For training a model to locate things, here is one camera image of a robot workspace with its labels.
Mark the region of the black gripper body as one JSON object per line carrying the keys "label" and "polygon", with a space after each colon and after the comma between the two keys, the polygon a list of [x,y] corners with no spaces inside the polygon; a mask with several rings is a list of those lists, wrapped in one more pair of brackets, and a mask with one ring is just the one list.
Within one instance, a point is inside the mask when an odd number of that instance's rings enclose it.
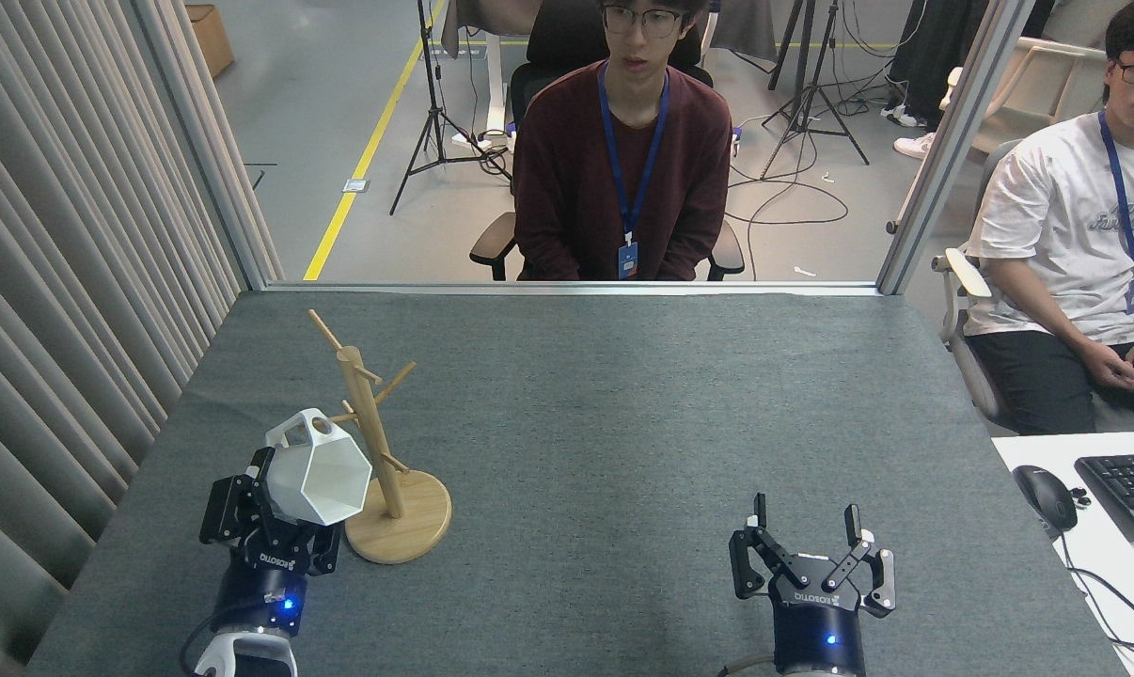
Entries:
{"label": "black gripper body", "polygon": [[214,609],[215,633],[262,627],[299,634],[312,556],[307,545],[259,549],[228,540],[230,559],[220,579]]}
{"label": "black gripper body", "polygon": [[858,589],[850,579],[824,589],[833,569],[829,558],[794,556],[792,572],[803,586],[784,573],[769,581],[777,672],[864,676]]}

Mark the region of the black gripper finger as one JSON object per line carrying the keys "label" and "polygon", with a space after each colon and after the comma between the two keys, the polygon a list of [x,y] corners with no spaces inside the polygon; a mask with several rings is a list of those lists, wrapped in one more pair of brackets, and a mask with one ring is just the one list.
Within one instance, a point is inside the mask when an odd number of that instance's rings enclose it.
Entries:
{"label": "black gripper finger", "polygon": [[329,575],[338,568],[339,545],[342,543],[342,523],[318,526],[297,523],[291,541],[295,570],[302,575]]}
{"label": "black gripper finger", "polygon": [[247,538],[253,528],[266,534],[274,530],[276,514],[266,486],[266,472],[274,457],[276,449],[259,449],[244,473],[215,480],[201,522],[201,543]]}
{"label": "black gripper finger", "polygon": [[748,515],[748,521],[741,528],[735,528],[729,540],[735,595],[744,600],[764,586],[764,578],[750,564],[751,550],[760,556],[773,575],[782,574],[796,589],[807,589],[811,585],[812,579],[802,573],[796,555],[787,552],[765,531],[765,493],[758,493],[753,498],[752,515]]}
{"label": "black gripper finger", "polygon": [[826,575],[826,592],[835,595],[850,577],[858,564],[868,562],[873,576],[873,587],[868,595],[861,594],[858,603],[850,606],[852,609],[864,606],[868,612],[875,618],[885,618],[892,613],[895,609],[895,557],[892,550],[882,548],[875,543],[875,536],[871,531],[865,531],[858,517],[858,506],[849,505],[843,510],[843,526],[846,532],[847,544],[850,550],[843,560],[833,566],[833,570]]}

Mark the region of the white person's right hand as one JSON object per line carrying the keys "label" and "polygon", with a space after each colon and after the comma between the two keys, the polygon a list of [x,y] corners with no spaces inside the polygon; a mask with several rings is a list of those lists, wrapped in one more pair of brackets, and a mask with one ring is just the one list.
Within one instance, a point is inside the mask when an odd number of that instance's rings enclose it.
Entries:
{"label": "white person's right hand", "polygon": [[1108,388],[1134,389],[1134,365],[1123,359],[1108,344],[1084,341],[1081,359],[1093,380]]}

